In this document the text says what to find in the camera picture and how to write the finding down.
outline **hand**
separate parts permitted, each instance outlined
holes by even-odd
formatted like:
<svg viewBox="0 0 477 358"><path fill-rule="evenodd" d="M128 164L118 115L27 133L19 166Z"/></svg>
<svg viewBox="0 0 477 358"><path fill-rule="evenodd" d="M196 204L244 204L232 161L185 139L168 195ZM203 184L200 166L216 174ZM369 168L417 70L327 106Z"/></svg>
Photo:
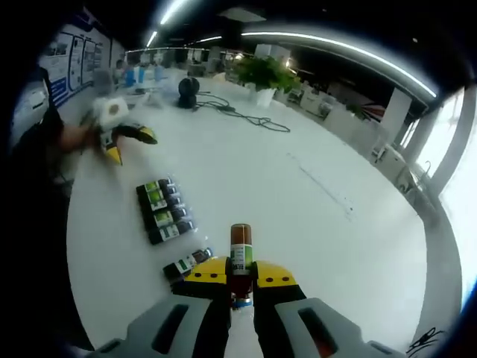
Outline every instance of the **hand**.
<svg viewBox="0 0 477 358"><path fill-rule="evenodd" d="M93 146L98 143L98 131L91 125L65 125L60 135L58 145L62 151L70 152L85 145Z"/></svg>

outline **person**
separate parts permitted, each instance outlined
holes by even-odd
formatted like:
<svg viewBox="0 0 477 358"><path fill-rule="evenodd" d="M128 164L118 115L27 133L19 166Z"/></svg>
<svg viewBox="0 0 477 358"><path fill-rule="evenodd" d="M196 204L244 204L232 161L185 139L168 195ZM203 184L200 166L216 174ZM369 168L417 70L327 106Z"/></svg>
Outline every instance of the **person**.
<svg viewBox="0 0 477 358"><path fill-rule="evenodd" d="M43 81L48 105L41 121L14 143L7 157L8 232L27 237L15 242L21 259L12 263L19 278L15 291L24 298L32 322L45 332L81 348L91 345L81 326L69 285L66 262L68 197L55 184L61 154L93 144L95 131L88 125L63 122L54 105L48 73L38 68L31 76Z"/></svg>

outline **black cable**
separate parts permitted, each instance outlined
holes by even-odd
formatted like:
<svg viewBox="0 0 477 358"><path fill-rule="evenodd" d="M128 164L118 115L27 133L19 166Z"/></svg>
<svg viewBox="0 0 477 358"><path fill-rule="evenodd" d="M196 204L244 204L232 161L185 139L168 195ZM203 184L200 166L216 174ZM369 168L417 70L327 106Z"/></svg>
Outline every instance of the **black cable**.
<svg viewBox="0 0 477 358"><path fill-rule="evenodd" d="M411 358L412 356L414 356L418 351L421 351L422 349L424 348L427 348L429 346L433 345L432 343L428 344L428 345L423 345L421 346L419 349L415 350L414 352L412 352L411 354L409 354L409 358Z"/></svg>
<svg viewBox="0 0 477 358"><path fill-rule="evenodd" d="M431 328L430 330L425 332L416 342L409 345L409 349L406 351L406 354L409 354L409 357L412 357L418 351L421 351L422 349L430 345L433 345L439 339L431 339L431 338L434 338L434 337L437 338L436 336L442 333L445 333L445 331L439 330L436 332L435 327Z"/></svg>
<svg viewBox="0 0 477 358"><path fill-rule="evenodd" d="M218 97L216 95L206 94L203 92L199 92L198 95L205 95L208 97L217 98L223 101L223 104L217 101L197 102L195 110L198 110L199 108L202 108L202 107L211 107L211 108L215 108L218 112L225 114L226 116L245 119L249 123L251 123L252 125L256 125L257 127L267 128L268 130L275 131L275 132L283 132L283 133L291 132L290 128L286 127L285 125L281 125L279 123L273 122L268 117L245 116L237 112L234 107L230 106L230 103L228 102L228 100L224 98Z"/></svg>

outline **white tabletop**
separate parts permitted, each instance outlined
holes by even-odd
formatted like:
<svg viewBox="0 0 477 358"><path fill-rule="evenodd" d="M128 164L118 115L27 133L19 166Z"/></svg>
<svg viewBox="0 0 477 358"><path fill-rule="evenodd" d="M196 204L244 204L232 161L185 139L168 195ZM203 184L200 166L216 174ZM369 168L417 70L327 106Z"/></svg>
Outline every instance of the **white tabletop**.
<svg viewBox="0 0 477 358"><path fill-rule="evenodd" d="M138 107L131 117L154 129L158 145L120 139L124 166L84 152L72 188L67 254L93 346L124 338L135 317L170 295L163 266L206 246L228 256L230 225L246 222L255 260L291 270L308 297L358 324L365 341L405 349L426 285L425 234L415 211L320 125L277 102L256 108L235 84L200 82L237 111L270 116L291 133L209 108ZM166 175L180 185L198 231L151 246L135 188Z"/></svg>

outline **ceiling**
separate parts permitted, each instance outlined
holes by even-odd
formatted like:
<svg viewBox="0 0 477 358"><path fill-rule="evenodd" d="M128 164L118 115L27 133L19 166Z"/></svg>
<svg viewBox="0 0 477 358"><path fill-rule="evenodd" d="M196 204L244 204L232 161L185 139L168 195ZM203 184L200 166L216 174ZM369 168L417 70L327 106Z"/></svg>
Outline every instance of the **ceiling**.
<svg viewBox="0 0 477 358"><path fill-rule="evenodd" d="M170 3L171 0L135 0L133 6L119 7L116 1L86 1L86 8L126 49L135 49L145 47L151 32L158 30L161 16ZM316 1L311 4L304 0L188 0L183 9L160 27L151 46L183 45L220 34L229 20L218 14L237 6L266 18L265 23L320 26L378 44L426 74L438 89L436 103L475 80L472 73L477 61L474 14L453 1L427 7L418 1L399 1L399 4ZM255 44L253 40L243 41L241 48L253 52ZM298 68L314 72L319 79L354 84L359 92L383 105L391 97L395 84L364 66L298 46L293 41L281 45L291 49ZM411 112L418 115L424 108L419 101L413 101Z"/></svg>

